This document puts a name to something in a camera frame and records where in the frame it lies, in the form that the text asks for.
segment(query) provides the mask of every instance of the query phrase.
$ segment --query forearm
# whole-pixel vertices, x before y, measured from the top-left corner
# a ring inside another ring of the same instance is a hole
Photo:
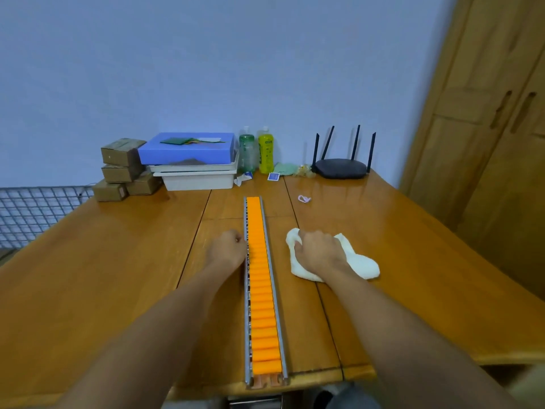
[[[470,358],[356,274],[327,283],[348,311],[392,401],[405,407],[516,407]]]
[[[140,316],[65,394],[59,407],[161,407],[189,364],[222,284],[213,271],[203,269]]]

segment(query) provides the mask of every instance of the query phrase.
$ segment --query white towel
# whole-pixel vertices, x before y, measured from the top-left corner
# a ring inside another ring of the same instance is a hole
[[[366,257],[365,255],[359,255],[354,252],[354,249],[350,245],[350,242],[346,239],[346,237],[343,234],[337,234],[335,235],[335,238],[341,242],[342,249],[344,250],[344,253],[346,254],[346,261],[351,266],[352,270],[356,272],[361,278],[364,278],[366,280],[378,277],[380,274],[380,270],[378,268],[378,264],[370,259],[369,257]],[[297,277],[304,278],[306,280],[310,281],[319,281],[323,282],[323,280],[318,277],[315,274],[312,274],[305,270],[301,264],[297,261],[295,257],[295,242],[299,241],[301,244],[303,243],[301,241],[301,237],[299,236],[299,229],[293,228],[289,231],[288,235],[286,236],[286,243],[288,244],[288,247],[290,248],[290,261],[292,263],[292,274],[296,275]]]

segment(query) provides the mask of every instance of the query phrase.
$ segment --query blue box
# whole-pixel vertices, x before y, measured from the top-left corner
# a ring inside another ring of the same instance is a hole
[[[161,143],[168,138],[219,138],[223,143],[190,143],[172,145]],[[235,156],[234,133],[163,132],[139,147],[140,162],[144,165],[171,165],[196,159],[205,164],[230,164]]]

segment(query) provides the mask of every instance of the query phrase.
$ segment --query black router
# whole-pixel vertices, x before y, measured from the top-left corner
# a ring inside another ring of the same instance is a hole
[[[351,159],[324,159],[325,153],[328,151],[329,141],[331,140],[331,135],[333,134],[334,129],[335,126],[332,126],[331,130],[329,131],[328,141],[325,143],[322,159],[320,159],[319,161],[316,160],[316,154],[318,153],[318,142],[320,141],[320,135],[316,134],[314,159],[312,160],[311,166],[312,172],[316,172],[320,176],[328,179],[363,178],[371,171],[371,159],[373,157],[374,139],[377,133],[373,133],[373,137],[371,139],[371,149],[369,150],[369,162],[367,162],[367,166],[365,166],[365,164],[354,160],[354,157],[356,155],[356,147],[358,146],[358,136],[360,135],[360,125],[358,125],[358,130],[356,132],[356,140],[354,141],[354,149],[352,149]]]

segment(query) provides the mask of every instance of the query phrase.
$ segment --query wardrobe handle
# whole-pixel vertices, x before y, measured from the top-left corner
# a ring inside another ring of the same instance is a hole
[[[518,111],[517,117],[514,118],[513,126],[511,126],[511,133],[517,133],[517,130],[524,121],[526,115],[528,114],[528,111],[530,110],[530,105],[532,104],[532,101],[534,100],[536,95],[536,92],[531,91],[528,93],[528,96],[526,96],[526,99],[524,99],[524,102],[522,102],[521,110]]]
[[[512,93],[513,92],[511,90],[508,90],[507,92],[505,92],[504,98],[501,99],[500,107],[496,109],[496,114],[494,115],[494,119],[492,119],[492,123],[490,123],[490,129],[494,129],[498,125],[501,114],[504,112],[505,106],[508,104]]]

